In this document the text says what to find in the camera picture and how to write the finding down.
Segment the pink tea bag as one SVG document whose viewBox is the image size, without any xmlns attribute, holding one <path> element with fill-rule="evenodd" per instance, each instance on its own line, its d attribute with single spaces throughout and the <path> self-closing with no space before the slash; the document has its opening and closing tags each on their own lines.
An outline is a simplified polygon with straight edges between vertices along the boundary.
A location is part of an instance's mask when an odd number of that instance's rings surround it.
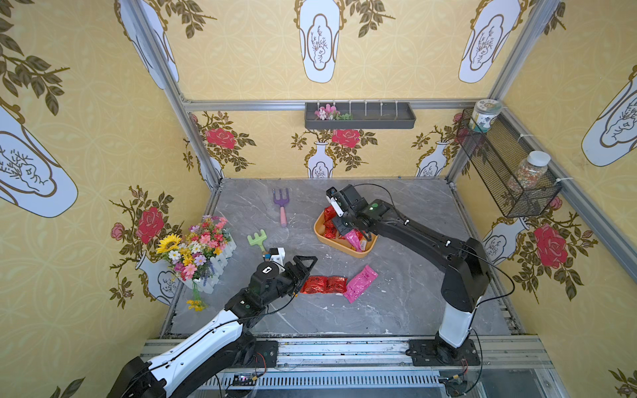
<svg viewBox="0 0 637 398">
<path fill-rule="evenodd" d="M 354 303 L 377 278 L 378 273 L 369 265 L 366 265 L 358 275 L 348 281 L 343 296 L 348 300 L 348 303 Z"/>
<path fill-rule="evenodd" d="M 353 247 L 354 250 L 356 250 L 356 252 L 363 252 L 366 250 L 368 241 L 359 230 L 353 229 L 347 232 L 343 238 L 351 245 L 351 247 Z"/>
</svg>

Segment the orange plastic storage box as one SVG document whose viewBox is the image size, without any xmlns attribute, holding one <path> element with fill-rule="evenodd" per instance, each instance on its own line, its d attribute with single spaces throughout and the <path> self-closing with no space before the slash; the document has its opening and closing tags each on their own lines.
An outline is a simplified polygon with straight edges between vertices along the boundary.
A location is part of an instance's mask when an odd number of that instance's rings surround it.
<svg viewBox="0 0 637 398">
<path fill-rule="evenodd" d="M 357 259 L 365 258 L 372 251 L 373 247 L 375 246 L 375 244 L 376 244 L 376 242 L 378 240 L 378 237 L 376 235 L 373 235 L 373 234 L 371 234 L 369 239 L 365 237 L 367 239 L 367 241 L 368 241 L 367 242 L 367 246 L 366 246 L 366 250 L 363 251 L 363 252 L 356 252 L 356 250 L 354 250 L 353 247 L 351 247 L 351 245 L 343 238 L 344 235 L 341 234 L 339 232 L 339 230 L 338 230 L 338 238 L 335 239 L 335 240 L 329 240 L 329 239 L 326 239 L 323 236 L 324 226 L 332 224 L 332 225 L 334 225 L 336 227 L 336 225 L 334 223 L 335 220 L 336 220 L 336 217 L 334 219 L 332 219 L 331 221 L 329 221 L 327 224 L 325 224 L 323 222 L 323 212 L 321 213 L 321 215 L 318 217 L 318 219 L 317 219 L 317 221 L 315 222 L 315 225 L 314 225 L 314 233 L 315 233 L 316 237 L 318 238 L 318 240 L 321 243 L 323 243 L 325 245 L 328 245 L 328 246 L 330 246 L 330 247 L 332 247 L 334 249 L 337 249 L 337 250 L 339 250 L 339 251 L 341 251 L 341 252 L 343 252 L 343 253 L 345 253 L 347 255 L 351 255 L 354 258 L 357 258 Z"/>
</svg>

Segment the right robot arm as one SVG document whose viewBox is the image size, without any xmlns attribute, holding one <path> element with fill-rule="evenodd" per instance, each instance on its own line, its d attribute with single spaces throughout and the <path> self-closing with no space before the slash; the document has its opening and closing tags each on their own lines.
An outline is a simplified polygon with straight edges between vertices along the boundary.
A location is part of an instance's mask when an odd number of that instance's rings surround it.
<svg viewBox="0 0 637 398">
<path fill-rule="evenodd" d="M 340 223 L 364 234 L 386 237 L 432 263 L 444 274 L 441 295 L 446 302 L 441 326 L 433 340 L 433 355 L 443 364 L 460 361 L 469 348 L 469 334 L 490 284 L 489 262 L 474 238 L 459 240 L 413 221 L 393 202 L 368 202 L 348 184 L 326 191 Z"/>
</svg>

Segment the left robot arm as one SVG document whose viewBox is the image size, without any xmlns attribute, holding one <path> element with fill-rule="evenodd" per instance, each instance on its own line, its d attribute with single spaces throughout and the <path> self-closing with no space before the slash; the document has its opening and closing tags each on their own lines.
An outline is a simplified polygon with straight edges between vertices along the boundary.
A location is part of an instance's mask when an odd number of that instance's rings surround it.
<svg viewBox="0 0 637 398">
<path fill-rule="evenodd" d="M 120 371 L 109 397 L 187 397 L 212 376 L 247 365 L 255 354 L 250 329 L 269 313 L 269 304 L 295 297 L 310 277 L 318 258 L 296 255 L 280 266 L 263 261 L 240 290 L 208 324 L 145 362 L 136 357 Z"/>
</svg>

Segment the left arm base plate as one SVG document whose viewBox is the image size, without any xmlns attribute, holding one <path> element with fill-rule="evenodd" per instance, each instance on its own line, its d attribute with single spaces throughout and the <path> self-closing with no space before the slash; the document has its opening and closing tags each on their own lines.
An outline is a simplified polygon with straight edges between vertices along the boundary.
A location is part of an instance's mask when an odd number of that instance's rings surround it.
<svg viewBox="0 0 637 398">
<path fill-rule="evenodd" d="M 279 343 L 275 340 L 257 340 L 250 366 L 268 369 L 277 366 Z"/>
</svg>

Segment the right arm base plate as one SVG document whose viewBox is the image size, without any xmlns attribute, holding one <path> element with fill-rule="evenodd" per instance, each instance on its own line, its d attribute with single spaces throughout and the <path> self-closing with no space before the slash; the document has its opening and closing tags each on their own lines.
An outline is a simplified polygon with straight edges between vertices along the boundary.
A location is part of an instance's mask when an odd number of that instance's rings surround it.
<svg viewBox="0 0 637 398">
<path fill-rule="evenodd" d="M 467 338 L 459 348 L 439 339 L 413 339 L 408 342 L 406 356 L 414 366 L 480 366 L 481 356 L 474 341 Z"/>
</svg>

